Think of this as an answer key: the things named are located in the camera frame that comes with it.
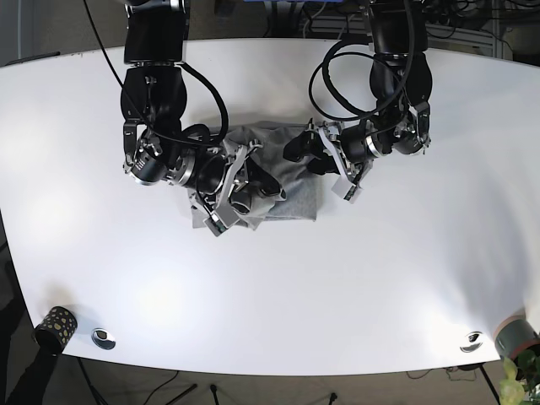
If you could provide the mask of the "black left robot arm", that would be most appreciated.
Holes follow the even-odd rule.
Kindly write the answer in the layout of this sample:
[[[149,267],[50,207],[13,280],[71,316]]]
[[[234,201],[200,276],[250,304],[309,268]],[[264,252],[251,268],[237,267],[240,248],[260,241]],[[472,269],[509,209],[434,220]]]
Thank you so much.
[[[334,44],[314,71],[349,117],[325,113],[320,124],[306,129],[283,149],[290,162],[308,158],[307,170],[319,176],[336,174],[332,190],[347,202],[360,193],[360,182],[376,159],[394,151],[412,155],[425,151],[429,135],[429,97],[433,77],[425,52],[427,30],[422,7],[415,1],[368,1],[364,21],[372,39],[370,91],[376,99],[371,111],[353,105],[333,84],[330,64],[352,55],[345,38]]]

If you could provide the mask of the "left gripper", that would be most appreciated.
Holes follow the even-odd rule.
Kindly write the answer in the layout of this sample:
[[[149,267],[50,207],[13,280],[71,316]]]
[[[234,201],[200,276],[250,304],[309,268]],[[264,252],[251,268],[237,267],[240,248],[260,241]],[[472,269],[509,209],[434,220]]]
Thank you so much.
[[[308,158],[311,174],[337,175],[332,192],[348,203],[354,203],[362,188],[360,182],[373,166],[375,156],[367,146],[370,124],[345,127],[340,121],[308,122],[305,135],[290,140],[283,148],[283,158],[299,162]]]

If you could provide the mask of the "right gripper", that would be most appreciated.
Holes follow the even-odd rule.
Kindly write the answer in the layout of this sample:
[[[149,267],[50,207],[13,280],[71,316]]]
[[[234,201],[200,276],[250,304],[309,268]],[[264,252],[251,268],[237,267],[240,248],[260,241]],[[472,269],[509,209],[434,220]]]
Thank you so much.
[[[196,171],[190,195],[191,211],[214,236],[220,236],[251,212],[251,196],[276,197],[280,183],[259,165],[248,165],[250,155],[261,148],[257,140],[237,146],[233,154],[225,148],[211,148],[213,154]],[[231,196],[246,186],[251,196]]]

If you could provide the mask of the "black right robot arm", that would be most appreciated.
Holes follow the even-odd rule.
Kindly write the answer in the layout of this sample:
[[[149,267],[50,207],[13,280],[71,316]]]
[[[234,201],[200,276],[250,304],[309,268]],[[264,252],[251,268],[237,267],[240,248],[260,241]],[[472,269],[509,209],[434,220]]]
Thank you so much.
[[[238,224],[256,208],[271,208],[286,193],[252,158],[262,147],[254,139],[233,149],[224,140],[229,114],[217,89],[184,62],[189,8],[182,1],[127,1],[121,86],[126,174],[145,186],[164,181],[189,191],[192,210],[215,235]],[[220,128],[183,127],[189,73],[213,96]]]

